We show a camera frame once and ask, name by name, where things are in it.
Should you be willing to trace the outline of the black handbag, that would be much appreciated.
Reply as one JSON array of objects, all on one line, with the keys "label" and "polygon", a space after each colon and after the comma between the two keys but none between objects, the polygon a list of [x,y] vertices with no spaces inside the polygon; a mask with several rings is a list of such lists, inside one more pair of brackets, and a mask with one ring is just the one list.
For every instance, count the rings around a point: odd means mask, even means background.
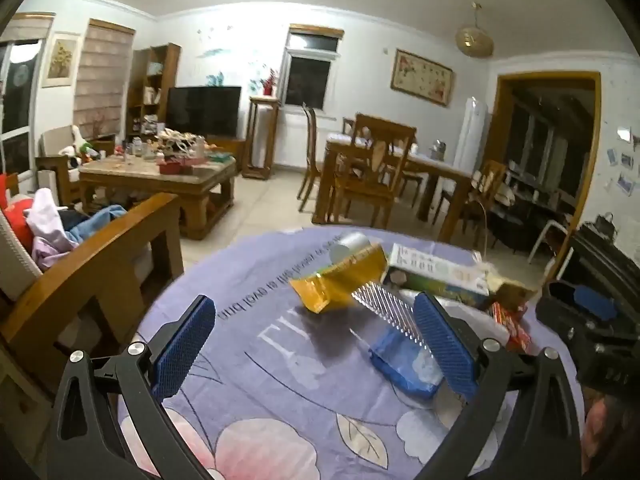
[{"label": "black handbag", "polygon": [[596,221],[594,222],[594,228],[610,243],[614,242],[615,235],[617,233],[616,226],[613,223],[613,218],[614,214],[612,211],[608,211],[605,214],[598,214]]}]

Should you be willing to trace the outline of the white standing air conditioner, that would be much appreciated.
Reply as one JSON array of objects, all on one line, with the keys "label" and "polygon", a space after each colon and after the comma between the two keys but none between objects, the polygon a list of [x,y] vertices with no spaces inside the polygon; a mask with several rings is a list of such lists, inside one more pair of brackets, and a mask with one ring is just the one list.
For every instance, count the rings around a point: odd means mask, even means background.
[{"label": "white standing air conditioner", "polygon": [[456,151],[454,168],[472,174],[480,158],[488,108],[485,102],[471,96],[466,100],[462,127]]}]

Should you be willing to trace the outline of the wooden dining chair left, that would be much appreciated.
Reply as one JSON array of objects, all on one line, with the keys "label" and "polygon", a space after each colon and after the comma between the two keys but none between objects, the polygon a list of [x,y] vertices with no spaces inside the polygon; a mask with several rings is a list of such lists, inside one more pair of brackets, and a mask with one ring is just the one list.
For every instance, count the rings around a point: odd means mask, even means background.
[{"label": "wooden dining chair left", "polygon": [[300,200],[298,211],[302,212],[309,200],[314,182],[322,175],[322,169],[317,162],[317,116],[316,111],[307,103],[302,105],[307,122],[307,145],[306,145],[306,170],[303,177],[303,184],[299,189],[297,198]]}]

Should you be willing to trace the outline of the framed picture by window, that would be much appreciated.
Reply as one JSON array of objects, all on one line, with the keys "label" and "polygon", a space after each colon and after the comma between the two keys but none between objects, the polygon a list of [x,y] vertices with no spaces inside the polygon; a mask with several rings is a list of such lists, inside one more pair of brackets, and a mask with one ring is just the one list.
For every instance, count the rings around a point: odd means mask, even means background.
[{"label": "framed picture by window", "polygon": [[67,87],[72,84],[80,51],[80,36],[55,32],[46,57],[43,88]]}]

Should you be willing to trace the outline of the yellow foil snack bag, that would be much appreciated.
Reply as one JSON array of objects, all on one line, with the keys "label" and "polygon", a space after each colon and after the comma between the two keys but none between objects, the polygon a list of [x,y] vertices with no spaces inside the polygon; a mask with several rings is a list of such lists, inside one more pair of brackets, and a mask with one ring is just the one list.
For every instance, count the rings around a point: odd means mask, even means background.
[{"label": "yellow foil snack bag", "polygon": [[352,293],[381,281],[386,269],[383,247],[373,244],[306,278],[291,280],[290,285],[309,312],[321,314],[349,308],[354,303]]}]

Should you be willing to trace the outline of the framed floral wall picture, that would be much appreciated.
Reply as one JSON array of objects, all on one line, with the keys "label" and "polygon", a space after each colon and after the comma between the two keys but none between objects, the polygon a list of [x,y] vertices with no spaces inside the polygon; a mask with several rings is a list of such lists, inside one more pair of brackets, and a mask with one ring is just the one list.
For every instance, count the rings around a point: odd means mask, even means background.
[{"label": "framed floral wall picture", "polygon": [[397,49],[390,88],[447,107],[454,88],[454,71],[422,56]]}]

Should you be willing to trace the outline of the black flat television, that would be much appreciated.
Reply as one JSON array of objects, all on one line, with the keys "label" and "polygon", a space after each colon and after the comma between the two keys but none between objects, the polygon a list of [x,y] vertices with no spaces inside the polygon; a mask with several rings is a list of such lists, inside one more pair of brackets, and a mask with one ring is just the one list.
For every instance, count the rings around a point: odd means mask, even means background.
[{"label": "black flat television", "polygon": [[180,87],[168,92],[165,126],[197,136],[238,134],[240,87]]}]

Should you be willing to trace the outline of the white paper cup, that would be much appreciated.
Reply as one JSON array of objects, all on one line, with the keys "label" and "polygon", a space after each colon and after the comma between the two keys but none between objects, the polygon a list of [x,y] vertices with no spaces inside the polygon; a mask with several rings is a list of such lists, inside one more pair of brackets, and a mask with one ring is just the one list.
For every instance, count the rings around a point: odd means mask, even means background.
[{"label": "white paper cup", "polygon": [[330,247],[330,260],[333,264],[340,263],[370,245],[370,240],[361,232],[343,233]]}]

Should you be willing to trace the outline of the gold pendant ceiling lamp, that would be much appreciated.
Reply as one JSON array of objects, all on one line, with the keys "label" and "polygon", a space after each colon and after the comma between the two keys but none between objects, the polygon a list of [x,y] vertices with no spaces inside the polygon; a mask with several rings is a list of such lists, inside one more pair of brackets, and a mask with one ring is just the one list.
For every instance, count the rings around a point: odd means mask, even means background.
[{"label": "gold pendant ceiling lamp", "polygon": [[469,58],[491,58],[495,50],[494,40],[478,24],[478,14],[482,10],[482,5],[473,1],[472,9],[474,22],[471,25],[461,26],[454,37],[457,48]]}]

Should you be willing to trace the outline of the wooden dining chair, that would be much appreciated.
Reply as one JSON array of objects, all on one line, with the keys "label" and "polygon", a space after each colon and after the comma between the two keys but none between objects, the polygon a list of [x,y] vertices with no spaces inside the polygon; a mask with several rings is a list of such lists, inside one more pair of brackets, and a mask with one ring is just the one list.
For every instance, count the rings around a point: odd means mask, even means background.
[{"label": "wooden dining chair", "polygon": [[306,145],[306,170],[303,177],[303,184],[299,189],[297,198],[300,200],[298,211],[302,212],[309,200],[314,182],[322,175],[322,169],[317,162],[317,116],[316,111],[307,103],[302,105],[307,122],[307,145]]},{"label": "wooden dining chair", "polygon": [[480,178],[476,184],[473,184],[472,172],[452,168],[438,162],[431,175],[454,182],[454,192],[449,201],[446,217],[440,226],[437,240],[441,243],[450,242],[467,203],[476,203],[486,214],[495,201],[495,196],[505,174],[506,165],[487,159],[480,168]]},{"label": "wooden dining chair", "polygon": [[382,214],[386,229],[415,140],[414,127],[358,113],[334,178],[332,219],[337,221],[352,202],[367,203],[373,207],[371,226]]}]

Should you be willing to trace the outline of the white plastic chair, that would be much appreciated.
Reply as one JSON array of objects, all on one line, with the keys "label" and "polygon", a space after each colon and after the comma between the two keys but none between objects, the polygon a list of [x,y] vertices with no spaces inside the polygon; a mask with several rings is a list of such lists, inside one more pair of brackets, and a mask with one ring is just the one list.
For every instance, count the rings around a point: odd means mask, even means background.
[{"label": "white plastic chair", "polygon": [[563,223],[556,220],[548,220],[538,235],[532,250],[528,254],[527,263],[533,263],[536,253],[542,244],[548,245],[552,249],[552,252],[556,254],[563,240],[566,239],[567,234],[567,226],[564,226]]}]

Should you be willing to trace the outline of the wooden coffee table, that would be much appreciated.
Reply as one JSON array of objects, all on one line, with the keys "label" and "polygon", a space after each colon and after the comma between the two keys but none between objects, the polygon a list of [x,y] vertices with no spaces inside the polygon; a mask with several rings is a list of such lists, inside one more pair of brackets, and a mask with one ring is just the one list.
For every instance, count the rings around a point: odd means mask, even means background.
[{"label": "wooden coffee table", "polygon": [[180,230],[191,240],[202,240],[233,205],[236,161],[204,162],[190,174],[162,174],[156,162],[116,156],[89,162],[79,169],[82,203],[88,206],[97,188],[107,191],[169,193],[178,196]]}]

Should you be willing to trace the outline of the red snack packet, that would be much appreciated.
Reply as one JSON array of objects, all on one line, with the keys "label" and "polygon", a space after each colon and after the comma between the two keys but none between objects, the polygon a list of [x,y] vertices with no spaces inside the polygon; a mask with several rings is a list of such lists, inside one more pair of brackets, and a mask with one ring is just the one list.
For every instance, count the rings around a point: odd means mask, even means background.
[{"label": "red snack packet", "polygon": [[489,312],[494,320],[503,326],[509,333],[506,348],[516,353],[528,353],[532,338],[525,328],[521,326],[520,319],[522,314],[520,311],[512,312],[504,308],[498,302],[494,302]]}]

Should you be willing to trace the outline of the blue plastic wrapper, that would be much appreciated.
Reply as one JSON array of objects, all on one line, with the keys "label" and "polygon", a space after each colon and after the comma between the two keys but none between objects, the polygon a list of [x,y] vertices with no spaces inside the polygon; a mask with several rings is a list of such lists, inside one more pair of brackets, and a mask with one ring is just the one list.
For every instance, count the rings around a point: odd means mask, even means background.
[{"label": "blue plastic wrapper", "polygon": [[436,394],[444,375],[432,352],[393,327],[369,349],[372,365],[396,388],[424,401]]}]

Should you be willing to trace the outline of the metal kettle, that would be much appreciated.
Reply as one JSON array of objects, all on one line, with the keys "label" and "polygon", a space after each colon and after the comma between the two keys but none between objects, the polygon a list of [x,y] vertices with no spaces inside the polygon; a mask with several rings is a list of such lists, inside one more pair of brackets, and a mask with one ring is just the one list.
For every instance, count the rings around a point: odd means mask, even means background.
[{"label": "metal kettle", "polygon": [[445,160],[447,144],[442,140],[435,140],[430,148],[430,157],[443,162]]}]

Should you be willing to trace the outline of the green white carton box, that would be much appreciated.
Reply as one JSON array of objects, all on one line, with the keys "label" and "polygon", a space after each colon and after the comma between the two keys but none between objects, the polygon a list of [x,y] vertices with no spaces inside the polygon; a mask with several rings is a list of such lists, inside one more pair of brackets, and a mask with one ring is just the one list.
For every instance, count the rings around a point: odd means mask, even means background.
[{"label": "green white carton box", "polygon": [[420,250],[395,244],[382,283],[396,289],[429,292],[477,307],[490,296],[486,273]]}]

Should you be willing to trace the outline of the wooden dining chair front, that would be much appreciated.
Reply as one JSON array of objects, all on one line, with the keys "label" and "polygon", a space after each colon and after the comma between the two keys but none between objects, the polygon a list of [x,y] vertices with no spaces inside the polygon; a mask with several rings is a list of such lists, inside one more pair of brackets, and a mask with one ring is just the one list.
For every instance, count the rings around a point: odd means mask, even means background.
[{"label": "wooden dining chair front", "polygon": [[371,226],[382,214],[386,229],[415,140],[414,127],[358,113],[334,178],[332,219],[337,221],[352,202],[367,203],[373,207]]}]

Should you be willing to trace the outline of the wooden bookshelf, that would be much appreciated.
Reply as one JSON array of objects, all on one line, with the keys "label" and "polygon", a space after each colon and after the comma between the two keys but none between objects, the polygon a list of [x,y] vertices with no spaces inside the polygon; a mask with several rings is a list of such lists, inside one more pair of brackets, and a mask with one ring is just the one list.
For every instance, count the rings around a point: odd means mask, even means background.
[{"label": "wooden bookshelf", "polygon": [[181,47],[162,44],[134,50],[126,106],[126,136],[155,136],[165,122],[168,92],[175,87]]}]

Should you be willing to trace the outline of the pile of clothes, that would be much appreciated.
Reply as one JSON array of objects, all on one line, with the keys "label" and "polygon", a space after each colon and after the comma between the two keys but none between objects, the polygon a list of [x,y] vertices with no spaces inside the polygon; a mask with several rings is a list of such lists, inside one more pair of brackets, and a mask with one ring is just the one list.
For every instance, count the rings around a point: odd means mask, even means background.
[{"label": "pile of clothes", "polygon": [[50,188],[40,188],[34,197],[10,203],[2,212],[17,239],[44,272],[104,226],[124,216],[126,209],[107,206],[66,229],[63,211],[58,209]]}]

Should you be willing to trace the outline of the tall wooden plant stand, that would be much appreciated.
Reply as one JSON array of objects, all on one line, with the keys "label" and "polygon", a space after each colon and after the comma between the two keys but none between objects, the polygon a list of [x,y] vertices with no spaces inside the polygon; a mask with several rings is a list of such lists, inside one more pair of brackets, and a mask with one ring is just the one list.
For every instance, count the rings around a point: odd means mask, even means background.
[{"label": "tall wooden plant stand", "polygon": [[276,150],[280,101],[275,96],[251,96],[245,128],[242,176],[256,180],[271,177]]}]

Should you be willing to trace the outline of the purple floral tablecloth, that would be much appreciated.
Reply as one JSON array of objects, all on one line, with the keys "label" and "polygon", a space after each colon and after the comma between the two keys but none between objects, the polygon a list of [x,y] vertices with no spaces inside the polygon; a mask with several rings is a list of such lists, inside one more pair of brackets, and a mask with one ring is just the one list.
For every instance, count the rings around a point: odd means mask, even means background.
[{"label": "purple floral tablecloth", "polygon": [[331,262],[343,228],[273,231],[215,252],[170,285],[136,331],[148,341],[192,300],[213,333],[165,410],[216,479],[411,479],[463,402],[408,396],[371,364],[386,329],[368,310],[313,314],[291,287]]}]

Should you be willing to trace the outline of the wooden dining chair right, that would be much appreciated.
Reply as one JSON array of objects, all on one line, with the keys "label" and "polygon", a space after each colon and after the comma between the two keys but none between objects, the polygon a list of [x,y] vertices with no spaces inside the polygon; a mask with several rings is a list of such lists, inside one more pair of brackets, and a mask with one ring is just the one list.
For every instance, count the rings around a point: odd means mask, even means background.
[{"label": "wooden dining chair right", "polygon": [[450,242],[467,203],[476,203],[486,214],[495,201],[495,196],[505,174],[506,165],[487,159],[480,168],[480,178],[476,184],[473,184],[472,172],[452,168],[438,162],[431,175],[454,182],[454,192],[449,201],[446,217],[440,226],[437,240],[441,243]]}]

